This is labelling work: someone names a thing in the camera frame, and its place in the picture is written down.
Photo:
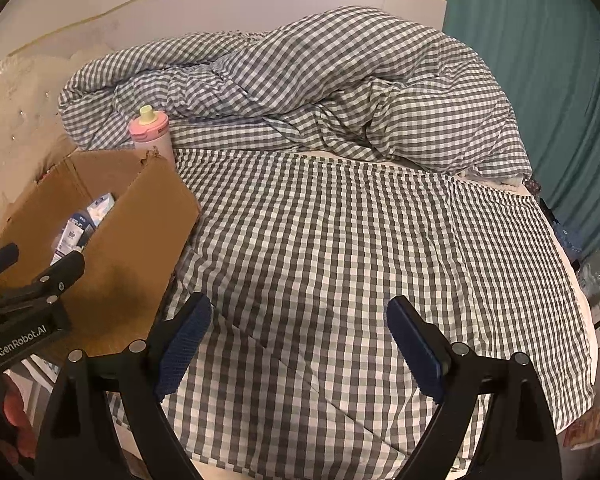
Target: blue gripper pad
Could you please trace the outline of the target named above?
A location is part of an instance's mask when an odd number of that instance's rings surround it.
[[[389,301],[386,306],[386,324],[421,393],[432,397],[439,404],[444,397],[442,364],[405,309],[398,298]]]
[[[208,297],[201,296],[189,317],[162,354],[158,383],[154,390],[158,401],[162,402],[164,396],[172,394],[178,389],[210,324],[211,302]]]

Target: open cardboard box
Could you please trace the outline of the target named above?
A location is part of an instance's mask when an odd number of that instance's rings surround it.
[[[84,275],[62,295],[71,333],[39,352],[55,364],[75,348],[103,355],[146,338],[200,214],[190,190],[155,153],[75,152],[14,205],[0,247],[14,242],[20,259],[0,275],[0,293],[45,270],[69,216],[107,192],[116,204],[84,248]]]

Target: teal curtain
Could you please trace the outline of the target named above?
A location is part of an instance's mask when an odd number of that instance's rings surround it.
[[[600,14],[590,0],[447,0],[443,30],[506,92],[542,197],[600,248]]]

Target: checkered blanket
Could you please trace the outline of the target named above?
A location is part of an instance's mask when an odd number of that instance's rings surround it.
[[[192,457],[261,478],[394,476],[435,409],[386,329],[398,294],[478,354],[528,352],[558,428],[589,407],[586,333],[533,199],[369,163],[528,173],[510,106],[470,49],[339,9],[107,56],[68,82],[61,111],[82,147],[114,148],[144,103],[170,115],[203,211],[168,316],[201,290],[214,320],[163,403]],[[251,151],[315,148],[359,160]],[[458,469],[485,412],[482,400]]]

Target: metal screw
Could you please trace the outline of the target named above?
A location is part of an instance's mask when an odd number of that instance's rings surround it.
[[[467,355],[471,349],[464,343],[453,343],[451,349],[456,355]]]
[[[72,363],[77,363],[80,359],[82,359],[82,350],[73,350],[69,354],[69,361]]]
[[[516,352],[515,354],[513,354],[513,359],[519,365],[523,365],[523,366],[526,366],[531,362],[531,359],[529,359],[529,356],[526,355],[524,352]]]
[[[146,343],[142,339],[136,339],[129,345],[129,350],[134,354],[139,354],[146,348]]]

